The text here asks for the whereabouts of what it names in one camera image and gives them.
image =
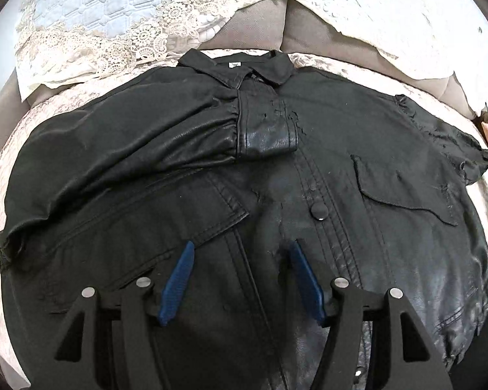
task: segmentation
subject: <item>black clamp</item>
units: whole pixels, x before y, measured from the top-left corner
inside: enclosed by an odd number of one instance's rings
[[[48,359],[32,382],[32,390],[103,390],[98,382],[99,317],[121,319],[126,371],[130,390],[161,390],[166,378],[151,346],[150,324],[165,327],[183,299],[194,266],[194,244],[174,252],[148,277],[140,277],[124,289],[103,292],[84,288],[53,338]]]
[[[358,375],[363,321],[373,322],[366,390],[451,390],[441,358],[400,289],[368,292],[334,277],[326,264],[306,258],[303,241],[289,247],[307,313],[329,335],[311,390],[349,390]]]

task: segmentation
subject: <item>metal screw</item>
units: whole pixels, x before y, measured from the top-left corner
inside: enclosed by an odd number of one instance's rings
[[[148,277],[139,277],[136,280],[136,286],[139,288],[147,288],[152,280],[150,280]]]
[[[363,374],[365,374],[365,368],[357,367],[356,371],[354,371],[354,384],[359,384]]]
[[[82,296],[83,297],[93,297],[95,293],[96,293],[96,290],[94,290],[94,288],[84,288],[82,290]]]
[[[396,299],[401,299],[403,297],[403,291],[398,288],[392,288],[389,291],[390,295]]]
[[[349,280],[345,279],[344,277],[338,277],[334,279],[334,285],[337,288],[345,289],[349,285]]]

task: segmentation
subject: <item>shirt collar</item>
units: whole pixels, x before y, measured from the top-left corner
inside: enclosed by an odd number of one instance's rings
[[[241,63],[229,67],[230,63]],[[262,56],[236,53],[230,56],[210,58],[199,50],[191,49],[179,59],[179,66],[191,67],[206,73],[229,88],[238,89],[247,74],[255,72],[267,82],[282,85],[294,73],[294,66],[287,54],[269,51]]]

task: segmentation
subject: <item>sleeve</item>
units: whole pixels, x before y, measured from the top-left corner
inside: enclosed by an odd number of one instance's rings
[[[443,154],[465,185],[477,182],[488,169],[488,149],[477,139],[437,118],[405,95],[397,95],[401,109]]]
[[[4,261],[19,250],[19,234],[13,241],[20,230],[83,194],[145,174],[296,150],[294,122],[279,104],[240,99],[187,67],[164,67],[41,123],[9,179],[0,232]]]

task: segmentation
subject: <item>bed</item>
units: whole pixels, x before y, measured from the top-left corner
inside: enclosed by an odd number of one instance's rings
[[[103,0],[101,8],[99,0],[65,1],[25,0],[14,19],[16,46],[8,50],[16,66],[0,66],[14,70],[0,90],[0,230],[7,180],[34,127],[151,67],[175,65],[191,47],[210,57],[280,49],[296,67],[315,66],[407,95],[487,148],[472,120],[488,111],[488,21],[472,0],[203,0],[195,19],[181,14],[185,0]],[[117,1],[128,1],[133,10],[122,12]],[[395,2],[408,8],[404,16],[387,14]],[[11,22],[7,27],[14,30]],[[72,44],[74,57],[63,53],[63,43]],[[468,192],[488,242],[488,171]],[[13,388],[25,386],[1,294],[0,366]]]

